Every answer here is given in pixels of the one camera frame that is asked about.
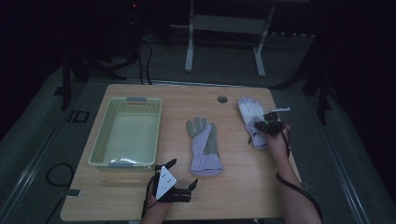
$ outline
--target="white glove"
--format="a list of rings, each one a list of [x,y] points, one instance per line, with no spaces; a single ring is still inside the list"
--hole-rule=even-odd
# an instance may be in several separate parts
[[[250,134],[250,140],[254,149],[265,149],[267,141],[264,134],[254,127],[254,123],[264,121],[264,109],[262,104],[254,101],[251,98],[242,97],[238,100],[239,110],[241,111],[242,119],[245,122],[245,128]]]

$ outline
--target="wooden table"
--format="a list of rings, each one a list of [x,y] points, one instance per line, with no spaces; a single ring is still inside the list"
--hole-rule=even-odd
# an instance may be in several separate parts
[[[222,104],[218,97],[228,102]],[[170,169],[177,188],[186,188],[197,176],[189,172],[191,139],[186,121],[203,116],[218,129],[219,156],[224,171],[215,176],[198,176],[197,188],[189,203],[174,203],[167,219],[223,219],[282,217],[278,199],[276,168],[267,150],[248,145],[237,100],[243,96],[275,107],[267,89],[207,86],[110,85],[92,126],[71,189],[78,197],[68,197],[61,212],[65,221],[139,220],[146,186],[153,172],[100,171],[88,164],[93,142],[111,97],[151,96],[163,100],[157,163],[177,159]],[[297,176],[294,159],[290,161]]]

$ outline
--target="metal leg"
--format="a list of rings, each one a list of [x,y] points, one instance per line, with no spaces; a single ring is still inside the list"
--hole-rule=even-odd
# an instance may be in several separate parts
[[[265,76],[264,65],[262,64],[262,47],[264,46],[265,37],[268,35],[270,28],[271,19],[274,16],[275,7],[271,7],[270,13],[268,14],[267,21],[262,29],[262,38],[260,39],[259,46],[253,48],[254,59],[256,60],[257,72],[259,77]]]
[[[190,2],[190,27],[189,27],[189,46],[187,48],[186,66],[184,70],[190,72],[192,70],[192,59],[194,57],[194,1]]]

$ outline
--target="hand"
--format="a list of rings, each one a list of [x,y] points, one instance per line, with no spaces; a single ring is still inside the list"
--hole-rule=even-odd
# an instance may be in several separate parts
[[[289,141],[289,131],[289,125],[286,125],[286,127],[282,131],[287,141]],[[279,133],[274,137],[268,133],[264,133],[264,136],[267,140],[268,151],[270,152],[276,163],[289,159],[287,145],[285,143],[285,139],[282,136],[282,133]]]
[[[165,221],[166,215],[172,206],[172,203],[160,203],[152,194],[152,183],[148,189],[146,214],[141,224],[160,224]]]

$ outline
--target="dark background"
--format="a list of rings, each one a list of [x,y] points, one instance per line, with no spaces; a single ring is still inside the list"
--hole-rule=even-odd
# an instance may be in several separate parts
[[[197,10],[260,17],[253,1],[244,10],[235,1],[203,4]],[[7,133],[41,88],[62,66],[72,46],[95,60],[126,55],[136,46],[124,46],[125,24],[141,21],[166,38],[169,24],[188,24],[189,1],[2,1],[0,3],[0,136]],[[379,175],[396,199],[393,139],[396,106],[392,76],[396,75],[396,8],[391,1],[313,1],[278,3],[271,32],[315,35],[298,76],[318,87],[323,69],[340,105],[354,123]]]

